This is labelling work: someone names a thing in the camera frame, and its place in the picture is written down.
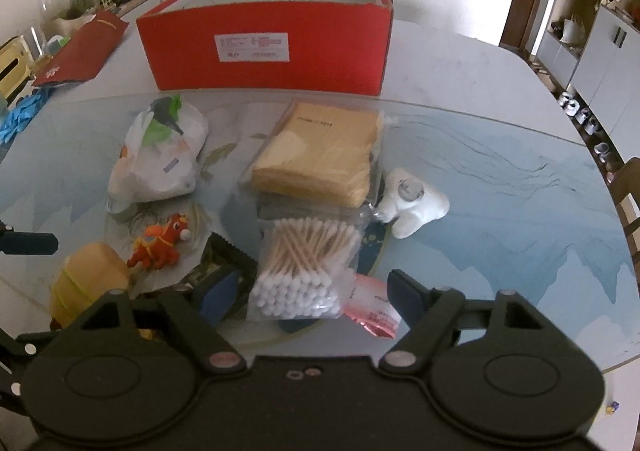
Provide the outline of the white storage cabinet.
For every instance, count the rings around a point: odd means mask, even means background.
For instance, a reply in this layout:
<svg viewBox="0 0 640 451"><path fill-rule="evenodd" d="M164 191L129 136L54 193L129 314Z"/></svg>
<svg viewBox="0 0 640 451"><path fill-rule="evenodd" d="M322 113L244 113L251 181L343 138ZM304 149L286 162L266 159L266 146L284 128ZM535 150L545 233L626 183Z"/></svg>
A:
<svg viewBox="0 0 640 451"><path fill-rule="evenodd" d="M536 60L555 83L588 104L628 160L639 154L639 58L639 31L601 7L581 54L546 32Z"/></svg>

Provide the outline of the white tooth plush keychain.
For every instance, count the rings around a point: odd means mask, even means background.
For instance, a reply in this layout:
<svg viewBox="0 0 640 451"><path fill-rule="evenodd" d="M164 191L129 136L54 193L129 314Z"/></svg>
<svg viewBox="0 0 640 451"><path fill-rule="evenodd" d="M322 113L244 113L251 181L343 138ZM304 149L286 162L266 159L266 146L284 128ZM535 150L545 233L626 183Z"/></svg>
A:
<svg viewBox="0 0 640 451"><path fill-rule="evenodd" d="M392 226L393 236L402 240L444 218L449 210L446 194L398 167L385 175L382 200L375 208L374 217Z"/></svg>

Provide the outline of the orange horse plush toy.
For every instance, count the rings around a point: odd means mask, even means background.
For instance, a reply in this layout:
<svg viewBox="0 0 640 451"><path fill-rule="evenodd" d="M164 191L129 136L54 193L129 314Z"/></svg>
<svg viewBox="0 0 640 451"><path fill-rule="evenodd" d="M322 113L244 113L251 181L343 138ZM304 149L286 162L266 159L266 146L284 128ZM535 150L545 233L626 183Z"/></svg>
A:
<svg viewBox="0 0 640 451"><path fill-rule="evenodd" d="M141 265L144 270L160 270L174 267L180 259L177 244L189 241L191 231L186 215L174 214L166 224L149 226L134 240L128 268Z"/></svg>

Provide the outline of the pink sachet packet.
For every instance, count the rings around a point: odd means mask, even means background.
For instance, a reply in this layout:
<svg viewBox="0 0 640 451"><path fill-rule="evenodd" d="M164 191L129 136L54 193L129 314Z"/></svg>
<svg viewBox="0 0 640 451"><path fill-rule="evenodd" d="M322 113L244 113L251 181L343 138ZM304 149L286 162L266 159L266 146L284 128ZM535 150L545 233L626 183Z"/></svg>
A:
<svg viewBox="0 0 640 451"><path fill-rule="evenodd" d="M356 273L344 315L375 337L393 339L401 316L390 304L386 283L368 275Z"/></svg>

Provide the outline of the black snack packet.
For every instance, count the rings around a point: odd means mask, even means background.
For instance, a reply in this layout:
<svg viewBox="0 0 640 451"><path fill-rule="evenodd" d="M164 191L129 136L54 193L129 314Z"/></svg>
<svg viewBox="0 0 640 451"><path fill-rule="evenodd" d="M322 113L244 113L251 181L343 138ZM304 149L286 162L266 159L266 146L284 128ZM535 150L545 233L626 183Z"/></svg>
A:
<svg viewBox="0 0 640 451"><path fill-rule="evenodd" d="M207 239L198 266L176 285L188 303L212 327L243 310L257 278L254 258L220 234Z"/></svg>

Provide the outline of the yellow tissue box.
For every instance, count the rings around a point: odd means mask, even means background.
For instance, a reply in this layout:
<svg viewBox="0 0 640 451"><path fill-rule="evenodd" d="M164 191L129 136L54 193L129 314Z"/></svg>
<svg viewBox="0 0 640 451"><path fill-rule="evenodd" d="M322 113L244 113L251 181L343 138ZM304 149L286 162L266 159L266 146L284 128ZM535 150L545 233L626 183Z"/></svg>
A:
<svg viewBox="0 0 640 451"><path fill-rule="evenodd" d="M32 76L32 55L23 37L14 36L1 46L0 62L1 95L12 104Z"/></svg>

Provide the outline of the red cardboard box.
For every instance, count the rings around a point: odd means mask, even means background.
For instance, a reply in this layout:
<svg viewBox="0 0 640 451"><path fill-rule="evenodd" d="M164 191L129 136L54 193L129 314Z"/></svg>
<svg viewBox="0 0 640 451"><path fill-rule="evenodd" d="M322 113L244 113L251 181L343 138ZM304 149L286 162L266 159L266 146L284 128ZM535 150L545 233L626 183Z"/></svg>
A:
<svg viewBox="0 0 640 451"><path fill-rule="evenodd" d="M137 21L160 90L381 93L392 0L206 0Z"/></svg>

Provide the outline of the white plastic bag package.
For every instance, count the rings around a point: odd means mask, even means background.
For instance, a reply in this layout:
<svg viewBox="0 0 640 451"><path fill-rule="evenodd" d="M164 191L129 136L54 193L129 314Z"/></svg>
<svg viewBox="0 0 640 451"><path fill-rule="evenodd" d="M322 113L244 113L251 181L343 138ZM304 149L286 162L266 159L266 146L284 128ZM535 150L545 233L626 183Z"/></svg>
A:
<svg viewBox="0 0 640 451"><path fill-rule="evenodd" d="M129 127L108 179L107 211L192 193L208 133L206 117L180 95L153 100Z"/></svg>

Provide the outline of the bag of cotton swabs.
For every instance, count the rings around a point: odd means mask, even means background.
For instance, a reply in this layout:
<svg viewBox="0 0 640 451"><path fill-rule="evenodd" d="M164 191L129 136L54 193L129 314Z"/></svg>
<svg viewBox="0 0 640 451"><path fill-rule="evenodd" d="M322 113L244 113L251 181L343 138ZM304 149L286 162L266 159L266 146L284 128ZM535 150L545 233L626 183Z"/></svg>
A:
<svg viewBox="0 0 640 451"><path fill-rule="evenodd" d="M361 230L335 218L269 220L250 291L250 321L336 319L355 283Z"/></svg>

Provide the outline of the yellow plush toy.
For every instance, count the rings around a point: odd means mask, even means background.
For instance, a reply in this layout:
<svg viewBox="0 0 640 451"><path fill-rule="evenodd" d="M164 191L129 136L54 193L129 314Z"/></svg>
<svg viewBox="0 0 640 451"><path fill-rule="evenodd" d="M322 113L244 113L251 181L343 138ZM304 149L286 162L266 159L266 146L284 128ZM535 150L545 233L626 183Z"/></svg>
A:
<svg viewBox="0 0 640 451"><path fill-rule="evenodd" d="M126 263L104 242L93 242L65 258L50 289L52 330L65 329L111 289L130 289Z"/></svg>

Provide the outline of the blue rubber gloves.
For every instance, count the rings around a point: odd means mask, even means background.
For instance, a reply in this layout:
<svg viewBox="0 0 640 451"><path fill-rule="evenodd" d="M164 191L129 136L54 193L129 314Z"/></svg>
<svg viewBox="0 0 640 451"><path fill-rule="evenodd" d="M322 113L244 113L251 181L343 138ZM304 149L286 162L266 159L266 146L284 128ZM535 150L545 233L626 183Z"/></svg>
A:
<svg viewBox="0 0 640 451"><path fill-rule="evenodd" d="M8 112L1 122L0 139L2 145L9 145L32 122L32 119L48 102L51 94L50 88L36 89Z"/></svg>

